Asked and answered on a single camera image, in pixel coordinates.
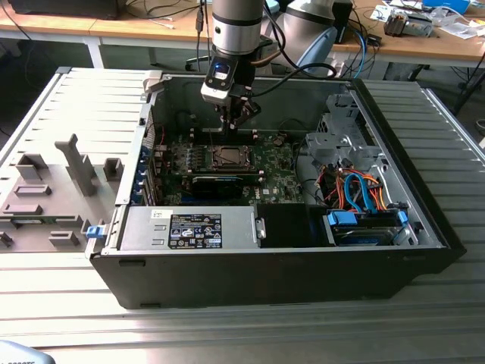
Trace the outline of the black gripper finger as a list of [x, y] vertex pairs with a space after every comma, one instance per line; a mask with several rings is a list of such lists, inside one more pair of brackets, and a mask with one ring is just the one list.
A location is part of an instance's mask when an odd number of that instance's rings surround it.
[[230, 133], [230, 112], [225, 105], [215, 105], [214, 110], [219, 114], [221, 121], [220, 133], [224, 138], [228, 138]]
[[237, 140], [238, 129], [261, 113], [261, 106], [251, 98], [233, 97], [230, 101], [229, 140]]

